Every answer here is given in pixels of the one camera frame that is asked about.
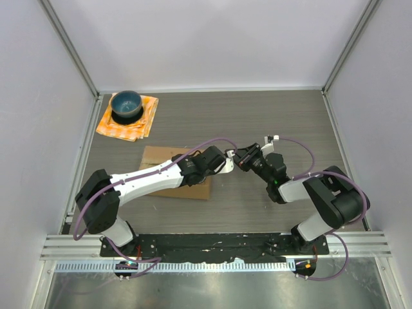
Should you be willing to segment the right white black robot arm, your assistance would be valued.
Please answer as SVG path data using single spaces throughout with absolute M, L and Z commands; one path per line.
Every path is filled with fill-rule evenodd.
M 281 154 L 259 144 L 238 149 L 234 163 L 242 171 L 253 171 L 266 184 L 269 198 L 280 204 L 310 200 L 315 213 L 291 229 L 294 252 L 305 254 L 326 233 L 362 220 L 370 209 L 366 194 L 336 166 L 321 172 L 288 177 Z

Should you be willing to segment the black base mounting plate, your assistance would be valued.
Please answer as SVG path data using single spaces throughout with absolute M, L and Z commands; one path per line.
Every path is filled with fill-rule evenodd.
M 162 263 L 224 263 L 236 258 L 246 263 L 285 261 L 286 256 L 325 256 L 325 236 L 304 243 L 288 233 L 140 234 L 119 248 L 130 258 Z

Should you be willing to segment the brown cardboard express box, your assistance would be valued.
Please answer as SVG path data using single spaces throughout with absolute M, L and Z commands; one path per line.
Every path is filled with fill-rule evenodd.
M 155 147 L 145 146 L 139 169 L 147 169 L 159 165 L 166 160 L 186 153 L 188 149 L 175 147 Z M 168 198 L 182 198 L 192 200 L 209 200 L 211 197 L 212 180 L 206 178 L 202 183 L 191 187 L 184 186 L 175 189 L 164 189 L 152 192 L 150 196 L 160 196 Z

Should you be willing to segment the black round coaster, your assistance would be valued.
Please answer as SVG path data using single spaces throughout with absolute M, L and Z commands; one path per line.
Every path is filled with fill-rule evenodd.
M 144 114 L 144 109 L 141 108 L 138 113 L 133 115 L 132 117 L 123 117 L 121 115 L 116 114 L 114 111 L 111 112 L 111 118 L 114 122 L 120 125 L 129 125 L 134 124 L 135 122 L 139 121 Z

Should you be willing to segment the blue ceramic bowl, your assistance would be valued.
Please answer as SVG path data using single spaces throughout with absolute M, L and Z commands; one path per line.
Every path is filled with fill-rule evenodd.
M 131 118 L 142 110 L 142 98 L 135 91 L 121 91 L 113 96 L 110 105 L 116 115 Z

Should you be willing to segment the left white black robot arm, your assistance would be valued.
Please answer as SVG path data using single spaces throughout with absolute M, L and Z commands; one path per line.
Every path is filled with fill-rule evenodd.
M 229 173 L 233 168 L 232 158 L 210 146 L 132 173 L 109 175 L 104 169 L 95 171 L 75 197 L 79 219 L 84 220 L 86 228 L 79 232 L 80 223 L 76 222 L 73 237 L 79 240 L 86 233 L 101 234 L 114 243 L 120 255 L 132 256 L 137 241 L 133 229 L 118 215 L 121 206 L 156 191 L 198 185 L 209 176 Z

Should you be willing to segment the orange checkered cloth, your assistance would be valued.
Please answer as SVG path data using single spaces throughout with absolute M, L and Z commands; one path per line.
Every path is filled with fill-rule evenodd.
M 154 122 L 159 99 L 142 95 L 142 111 L 129 120 L 119 118 L 111 107 L 115 95 L 118 93 L 112 93 L 109 97 L 108 106 L 97 125 L 96 132 L 129 142 L 147 138 Z

